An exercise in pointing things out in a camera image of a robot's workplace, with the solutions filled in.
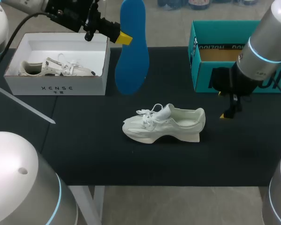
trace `xense logo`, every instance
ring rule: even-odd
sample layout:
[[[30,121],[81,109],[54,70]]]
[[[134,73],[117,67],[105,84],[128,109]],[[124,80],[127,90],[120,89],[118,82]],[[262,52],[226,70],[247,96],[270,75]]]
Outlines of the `xense logo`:
[[[73,90],[72,87],[41,87],[42,90]]]
[[[277,77],[276,81],[277,81],[277,83],[280,83],[280,81],[281,81],[281,71],[278,74],[278,77]],[[272,83],[273,83],[273,80],[269,79],[267,83],[263,82],[262,84],[258,85],[258,87],[261,88],[261,89],[269,88],[272,85]],[[211,79],[209,81],[208,88],[212,88]],[[277,85],[274,83],[272,89],[276,89],[276,88],[277,88]]]

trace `table leg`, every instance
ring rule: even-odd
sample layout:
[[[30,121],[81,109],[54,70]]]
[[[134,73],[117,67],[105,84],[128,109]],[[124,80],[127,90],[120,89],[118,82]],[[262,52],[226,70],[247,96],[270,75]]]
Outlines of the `table leg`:
[[[105,192],[105,186],[95,186],[94,203],[97,208],[97,212],[99,214],[99,218],[101,221],[102,221],[102,213],[103,213],[104,192]]]
[[[102,225],[101,219],[102,218],[102,210],[100,210],[101,217],[99,216],[99,213],[97,211],[97,205],[95,204],[95,201],[92,198],[92,195],[89,191],[88,186],[69,186],[70,190],[72,191],[77,204],[81,210],[81,213],[84,216],[84,219],[88,225]],[[97,193],[100,193],[102,195],[102,188],[99,188],[97,190]]]

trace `shoe insole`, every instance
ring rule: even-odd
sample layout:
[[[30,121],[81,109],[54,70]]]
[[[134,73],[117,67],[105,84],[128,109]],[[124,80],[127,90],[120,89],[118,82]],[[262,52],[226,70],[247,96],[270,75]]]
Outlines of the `shoe insole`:
[[[198,123],[197,121],[195,120],[188,120],[188,119],[179,119],[179,120],[175,120],[175,122],[180,125],[180,126],[183,126],[183,127],[190,127],[190,126],[193,126],[195,125],[196,123]]]
[[[135,93],[144,83],[149,69],[146,43],[146,9],[142,0],[124,0],[120,14],[121,30],[131,36],[130,45],[123,45],[115,79],[122,94]]]

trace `black tabletop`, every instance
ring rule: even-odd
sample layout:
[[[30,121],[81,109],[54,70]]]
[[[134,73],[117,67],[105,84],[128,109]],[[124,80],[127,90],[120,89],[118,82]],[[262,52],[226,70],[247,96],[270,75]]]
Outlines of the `black tabletop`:
[[[195,93],[187,47],[149,48],[141,89],[122,96],[111,50],[106,96],[58,97],[42,151],[69,185],[267,186],[281,158],[281,95],[254,94],[234,120],[228,99]],[[206,112],[200,143],[166,136],[146,145],[127,138],[123,120],[154,104]]]
[[[0,87],[9,93],[11,91],[3,75],[14,52],[14,49],[10,49],[0,64]],[[55,96],[17,97],[45,115],[52,116],[56,101]],[[0,93],[0,131],[18,134],[32,143],[38,151],[41,151],[48,128],[49,122]]]

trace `sneaker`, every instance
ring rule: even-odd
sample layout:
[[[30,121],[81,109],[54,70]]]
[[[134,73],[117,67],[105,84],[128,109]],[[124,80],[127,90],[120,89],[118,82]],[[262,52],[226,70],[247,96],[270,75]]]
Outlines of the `sneaker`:
[[[157,105],[159,112],[154,112]],[[200,142],[199,133],[203,130],[206,118],[202,108],[185,110],[175,108],[172,104],[164,108],[156,104],[152,110],[138,110],[137,116],[124,121],[123,132],[131,139],[152,144],[164,135],[171,135],[185,142]]]
[[[95,72],[82,67],[78,63],[67,63],[47,58],[43,63],[28,63],[20,65],[19,76],[95,76]]]

